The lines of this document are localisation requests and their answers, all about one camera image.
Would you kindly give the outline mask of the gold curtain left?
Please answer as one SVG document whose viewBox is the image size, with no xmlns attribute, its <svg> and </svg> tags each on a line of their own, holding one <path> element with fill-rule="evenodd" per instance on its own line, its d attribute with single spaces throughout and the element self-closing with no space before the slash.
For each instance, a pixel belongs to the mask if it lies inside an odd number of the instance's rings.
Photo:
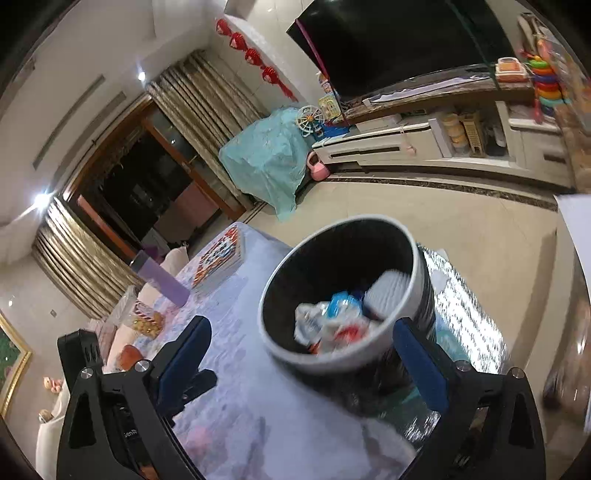
<svg viewBox="0 0 591 480">
<path fill-rule="evenodd" d="M 143 281 L 58 198 L 45 211 L 31 255 L 54 285 L 90 318 L 110 314 L 128 287 L 143 287 Z"/>
</svg>

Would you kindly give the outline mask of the ferris wheel toy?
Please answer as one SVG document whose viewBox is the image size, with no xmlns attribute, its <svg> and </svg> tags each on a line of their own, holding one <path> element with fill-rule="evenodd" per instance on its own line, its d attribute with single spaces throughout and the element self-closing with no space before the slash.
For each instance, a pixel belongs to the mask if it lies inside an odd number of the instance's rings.
<svg viewBox="0 0 591 480">
<path fill-rule="evenodd" d="M 307 105 L 297 111 L 295 124 L 297 124 L 297 128 L 300 129 L 301 135 L 304 138 L 311 137 L 319 140 L 325 136 L 324 121 L 324 114 L 322 114 L 320 108 L 314 105 Z"/>
</svg>

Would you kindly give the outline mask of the gold curtain right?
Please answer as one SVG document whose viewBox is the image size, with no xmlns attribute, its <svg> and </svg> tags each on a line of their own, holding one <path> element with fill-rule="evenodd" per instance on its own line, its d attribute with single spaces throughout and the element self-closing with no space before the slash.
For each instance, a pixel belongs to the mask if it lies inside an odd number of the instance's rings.
<svg viewBox="0 0 591 480">
<path fill-rule="evenodd" d="M 269 114 L 221 59 L 195 50 L 163 70 L 145 90 L 243 208 L 252 201 L 218 159 L 221 148 Z"/>
</svg>

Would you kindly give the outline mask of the gold curtain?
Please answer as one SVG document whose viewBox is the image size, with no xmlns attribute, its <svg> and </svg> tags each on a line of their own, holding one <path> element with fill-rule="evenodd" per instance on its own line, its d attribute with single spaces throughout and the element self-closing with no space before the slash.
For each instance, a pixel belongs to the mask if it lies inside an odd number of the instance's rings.
<svg viewBox="0 0 591 480">
<path fill-rule="evenodd" d="M 143 281 L 58 198 L 45 211 L 31 255 L 54 285 L 90 318 L 110 314 L 128 287 L 143 287 Z"/>
<path fill-rule="evenodd" d="M 252 201 L 218 159 L 221 148 L 269 114 L 221 59 L 195 50 L 163 70 L 145 90 L 243 208 Z"/>
</svg>

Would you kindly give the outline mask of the black white-rimmed trash bin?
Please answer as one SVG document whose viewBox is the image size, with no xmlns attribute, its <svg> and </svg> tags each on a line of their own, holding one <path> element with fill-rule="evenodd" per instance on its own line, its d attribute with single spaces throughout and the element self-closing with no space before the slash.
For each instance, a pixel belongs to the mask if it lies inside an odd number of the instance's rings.
<svg viewBox="0 0 591 480">
<path fill-rule="evenodd" d="M 391 407 L 411 383 L 394 350 L 394 324 L 412 320 L 436 340 L 435 293 L 409 229 L 383 215 L 323 227 L 271 274 L 259 332 L 276 360 L 358 415 Z"/>
</svg>

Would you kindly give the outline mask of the silver foil bag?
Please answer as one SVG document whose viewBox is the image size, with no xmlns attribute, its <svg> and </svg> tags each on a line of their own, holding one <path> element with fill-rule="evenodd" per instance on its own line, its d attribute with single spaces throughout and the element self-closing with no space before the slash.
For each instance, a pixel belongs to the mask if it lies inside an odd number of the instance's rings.
<svg viewBox="0 0 591 480">
<path fill-rule="evenodd" d="M 467 360 L 479 372 L 505 370 L 509 353 L 495 321 L 485 312 L 465 279 L 445 252 L 421 248 L 435 292 L 437 343 L 454 360 Z M 418 388 L 406 389 L 399 407 L 397 431 L 413 447 L 423 446 L 434 430 L 439 414 L 427 407 Z"/>
</svg>

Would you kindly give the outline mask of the red hanging knot decoration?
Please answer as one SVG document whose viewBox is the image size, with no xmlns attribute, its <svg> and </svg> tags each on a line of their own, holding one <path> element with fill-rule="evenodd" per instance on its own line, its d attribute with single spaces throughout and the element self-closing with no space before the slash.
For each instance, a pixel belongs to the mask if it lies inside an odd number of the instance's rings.
<svg viewBox="0 0 591 480">
<path fill-rule="evenodd" d="M 296 95 L 294 95 L 294 92 L 283 83 L 276 69 L 270 65 L 266 65 L 266 63 L 263 62 L 263 58 L 260 56 L 259 51 L 249 47 L 245 41 L 245 36 L 238 31 L 233 31 L 230 28 L 228 21 L 224 18 L 217 19 L 215 22 L 215 32 L 219 36 L 228 37 L 228 46 L 235 51 L 242 52 L 245 62 L 259 69 L 260 77 L 264 82 L 270 85 L 276 85 L 280 88 L 281 92 L 283 92 L 283 95 L 286 96 L 287 99 L 290 99 L 291 102 L 298 102 Z"/>
</svg>

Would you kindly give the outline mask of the colourful toy box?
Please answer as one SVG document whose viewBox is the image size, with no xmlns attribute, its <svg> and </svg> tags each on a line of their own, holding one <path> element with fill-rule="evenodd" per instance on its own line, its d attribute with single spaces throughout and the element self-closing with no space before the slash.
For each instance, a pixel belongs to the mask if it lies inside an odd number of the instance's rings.
<svg viewBox="0 0 591 480">
<path fill-rule="evenodd" d="M 325 118 L 325 123 L 339 123 L 342 121 L 342 110 L 339 107 L 339 101 L 335 97 L 335 92 L 332 90 L 331 83 L 322 72 L 317 73 L 318 83 L 320 84 L 325 95 L 318 99 L 318 107 L 322 110 Z"/>
</svg>

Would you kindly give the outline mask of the children's car book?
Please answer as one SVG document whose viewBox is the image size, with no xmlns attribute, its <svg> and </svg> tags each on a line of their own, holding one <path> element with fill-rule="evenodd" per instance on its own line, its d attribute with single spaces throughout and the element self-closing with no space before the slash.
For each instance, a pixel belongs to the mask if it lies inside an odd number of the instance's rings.
<svg viewBox="0 0 591 480">
<path fill-rule="evenodd" d="M 219 283 L 242 265 L 243 235 L 238 225 L 223 231 L 205 251 L 198 256 L 197 269 L 192 278 L 192 289 L 199 295 L 207 295 Z"/>
</svg>

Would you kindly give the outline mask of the snack wrapper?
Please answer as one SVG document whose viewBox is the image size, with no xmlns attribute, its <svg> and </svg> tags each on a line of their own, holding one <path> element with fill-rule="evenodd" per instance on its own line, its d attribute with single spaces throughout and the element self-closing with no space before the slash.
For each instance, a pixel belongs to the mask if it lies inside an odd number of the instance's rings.
<svg viewBox="0 0 591 480">
<path fill-rule="evenodd" d="M 294 340 L 315 355 L 346 349 L 369 338 L 381 325 L 363 313 L 360 299 L 346 292 L 329 302 L 301 303 L 294 320 Z"/>
</svg>

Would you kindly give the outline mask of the clear popcorn jar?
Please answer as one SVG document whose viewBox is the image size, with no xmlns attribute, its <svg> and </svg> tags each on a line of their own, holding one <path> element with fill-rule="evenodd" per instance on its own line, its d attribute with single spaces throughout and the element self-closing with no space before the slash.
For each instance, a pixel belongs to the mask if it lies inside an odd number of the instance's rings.
<svg viewBox="0 0 591 480">
<path fill-rule="evenodd" d="M 137 298 L 137 288 L 129 286 L 123 298 L 125 299 L 121 314 L 122 324 L 139 334 L 155 339 L 164 326 L 163 315 Z"/>
</svg>

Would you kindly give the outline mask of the purple tumbler bottle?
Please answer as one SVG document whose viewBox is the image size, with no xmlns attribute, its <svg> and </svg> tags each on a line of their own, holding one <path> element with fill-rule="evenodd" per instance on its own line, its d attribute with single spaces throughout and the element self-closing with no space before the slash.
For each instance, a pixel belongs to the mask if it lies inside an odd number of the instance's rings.
<svg viewBox="0 0 591 480">
<path fill-rule="evenodd" d="M 145 281 L 137 294 L 138 301 L 152 307 L 163 296 L 174 305 L 183 306 L 189 297 L 189 289 L 176 279 L 176 275 L 188 261 L 185 247 L 170 250 L 161 263 L 157 263 L 145 251 L 138 252 L 130 263 L 131 270 Z"/>
</svg>

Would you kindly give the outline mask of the red apple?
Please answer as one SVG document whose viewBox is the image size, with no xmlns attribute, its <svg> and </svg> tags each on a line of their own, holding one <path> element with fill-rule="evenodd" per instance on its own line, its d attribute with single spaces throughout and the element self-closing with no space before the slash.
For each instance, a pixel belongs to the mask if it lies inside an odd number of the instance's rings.
<svg viewBox="0 0 591 480">
<path fill-rule="evenodd" d="M 143 359 L 142 353 L 133 345 L 125 345 L 117 359 L 117 367 L 121 371 L 129 371 L 138 361 Z"/>
</svg>

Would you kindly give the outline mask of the black television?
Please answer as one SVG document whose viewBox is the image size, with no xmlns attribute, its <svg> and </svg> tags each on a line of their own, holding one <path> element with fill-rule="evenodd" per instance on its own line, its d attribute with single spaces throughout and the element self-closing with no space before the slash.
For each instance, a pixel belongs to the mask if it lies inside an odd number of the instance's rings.
<svg viewBox="0 0 591 480">
<path fill-rule="evenodd" d="M 345 100 L 513 53 L 485 1 L 314 1 L 287 35 Z"/>
</svg>

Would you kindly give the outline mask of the floral tablecloth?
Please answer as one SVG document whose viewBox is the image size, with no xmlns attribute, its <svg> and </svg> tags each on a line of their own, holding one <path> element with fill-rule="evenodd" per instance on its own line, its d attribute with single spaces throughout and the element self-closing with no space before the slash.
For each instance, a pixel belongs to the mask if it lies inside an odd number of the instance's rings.
<svg viewBox="0 0 591 480">
<path fill-rule="evenodd" d="M 190 320 L 211 321 L 212 340 L 201 365 L 217 375 L 211 391 L 175 417 L 173 431 L 207 479 L 396 479 L 414 460 L 414 447 L 394 427 L 362 419 L 294 377 L 263 347 L 259 299 L 287 255 L 283 242 L 238 223 L 242 265 L 206 296 L 178 308 L 153 301 L 165 317 L 156 339 L 119 334 L 111 352 L 130 343 L 151 359 Z"/>
</svg>

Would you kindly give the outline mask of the pink kettlebell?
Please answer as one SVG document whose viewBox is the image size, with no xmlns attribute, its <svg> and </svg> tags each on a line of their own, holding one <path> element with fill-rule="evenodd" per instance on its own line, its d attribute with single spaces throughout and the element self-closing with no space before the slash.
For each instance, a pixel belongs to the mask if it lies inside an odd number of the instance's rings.
<svg viewBox="0 0 591 480">
<path fill-rule="evenodd" d="M 308 153 L 307 161 L 305 162 L 307 163 L 308 172 L 310 172 L 311 178 L 315 182 L 322 182 L 331 175 L 331 171 L 325 166 L 315 151 Z"/>
</svg>

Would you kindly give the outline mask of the gold framed painting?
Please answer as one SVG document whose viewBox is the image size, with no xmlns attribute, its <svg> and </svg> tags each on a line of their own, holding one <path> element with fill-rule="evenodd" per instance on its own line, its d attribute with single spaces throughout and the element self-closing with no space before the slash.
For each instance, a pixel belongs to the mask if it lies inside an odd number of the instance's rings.
<svg viewBox="0 0 591 480">
<path fill-rule="evenodd" d="M 1 416 L 8 417 L 21 377 L 32 358 L 32 350 L 4 313 L 0 314 L 1 328 Z"/>
</svg>

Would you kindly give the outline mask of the teal covered furniture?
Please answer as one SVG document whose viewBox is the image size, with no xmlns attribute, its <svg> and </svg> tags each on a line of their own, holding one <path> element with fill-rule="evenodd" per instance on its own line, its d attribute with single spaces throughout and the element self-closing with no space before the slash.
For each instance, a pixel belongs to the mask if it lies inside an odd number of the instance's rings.
<svg viewBox="0 0 591 480">
<path fill-rule="evenodd" d="M 296 108 L 281 108 L 257 120 L 218 153 L 238 190 L 273 207 L 280 221 L 297 209 L 296 192 L 304 180 L 311 146 L 297 127 Z"/>
</svg>

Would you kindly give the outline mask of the white tv cabinet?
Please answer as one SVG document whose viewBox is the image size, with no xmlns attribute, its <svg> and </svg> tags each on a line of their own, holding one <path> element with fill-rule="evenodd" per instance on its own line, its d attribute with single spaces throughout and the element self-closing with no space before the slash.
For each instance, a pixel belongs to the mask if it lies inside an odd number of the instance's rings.
<svg viewBox="0 0 591 480">
<path fill-rule="evenodd" d="M 560 127 L 535 100 L 527 70 L 506 82 L 473 75 L 399 89 L 346 107 L 345 130 L 314 150 L 327 165 L 466 171 L 571 188 Z"/>
</svg>

